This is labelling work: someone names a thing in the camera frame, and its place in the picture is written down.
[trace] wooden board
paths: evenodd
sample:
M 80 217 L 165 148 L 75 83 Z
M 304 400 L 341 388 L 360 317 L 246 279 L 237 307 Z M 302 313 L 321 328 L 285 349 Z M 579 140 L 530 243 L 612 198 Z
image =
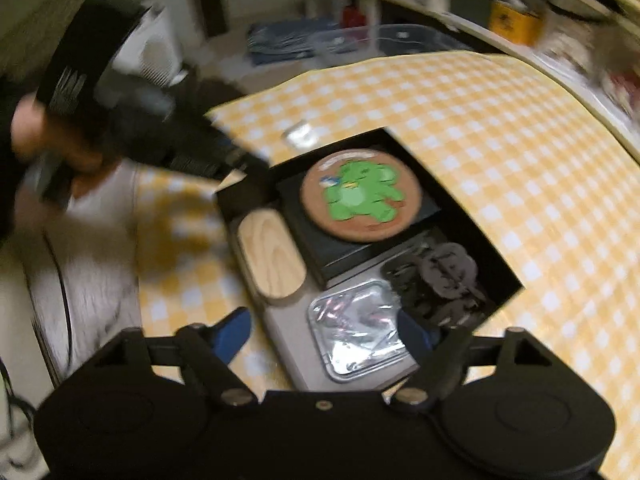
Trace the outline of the wooden board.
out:
M 238 240 L 255 286 L 265 298 L 283 300 L 302 286 L 306 265 L 276 210 L 257 209 L 245 216 L 238 226 Z
M 415 175 L 400 160 L 376 150 L 344 150 L 305 175 L 302 205 L 315 224 L 353 242 L 375 242 L 403 231 L 422 203 Z

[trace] green dinosaur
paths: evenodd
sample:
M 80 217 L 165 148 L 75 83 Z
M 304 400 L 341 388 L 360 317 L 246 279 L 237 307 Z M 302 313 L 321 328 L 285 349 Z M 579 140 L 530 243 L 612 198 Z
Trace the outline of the green dinosaur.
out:
M 334 220 L 370 215 L 378 222 L 391 222 L 396 217 L 396 208 L 386 199 L 400 202 L 404 195 L 393 187 L 398 176 L 391 166 L 350 160 L 341 165 L 338 179 L 339 182 L 324 190 L 324 199 Z

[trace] human hand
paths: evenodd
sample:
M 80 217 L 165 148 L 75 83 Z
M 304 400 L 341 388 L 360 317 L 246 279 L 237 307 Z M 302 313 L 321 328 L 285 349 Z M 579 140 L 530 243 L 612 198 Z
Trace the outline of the human hand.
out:
M 61 155 L 78 172 L 71 192 L 78 199 L 100 186 L 118 167 L 119 161 L 104 165 L 102 155 L 90 149 L 81 132 L 59 118 L 49 116 L 34 94 L 18 103 L 11 124 L 12 150 L 28 162 L 41 152 Z

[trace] yellow and white tablecloth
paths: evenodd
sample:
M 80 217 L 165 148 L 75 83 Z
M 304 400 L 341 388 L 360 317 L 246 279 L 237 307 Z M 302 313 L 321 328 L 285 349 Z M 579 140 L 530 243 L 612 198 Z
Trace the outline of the yellow and white tablecloth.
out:
M 212 110 L 273 163 L 307 120 L 323 143 L 386 126 L 466 208 L 525 289 L 480 330 L 533 332 L 613 406 L 604 472 L 640 478 L 640 168 L 572 95 L 506 56 L 441 53 L 308 72 Z M 138 186 L 147 335 L 247 305 L 213 184 L 146 170 Z M 232 365 L 287 386 L 259 327 Z

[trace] brown round plate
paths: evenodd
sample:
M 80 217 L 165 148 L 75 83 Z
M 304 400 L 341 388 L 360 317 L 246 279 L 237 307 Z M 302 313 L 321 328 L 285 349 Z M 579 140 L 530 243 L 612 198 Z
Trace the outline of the brown round plate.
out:
M 313 222 L 333 236 L 377 242 L 411 225 L 422 191 L 394 156 L 364 148 L 337 152 L 313 165 L 300 200 Z

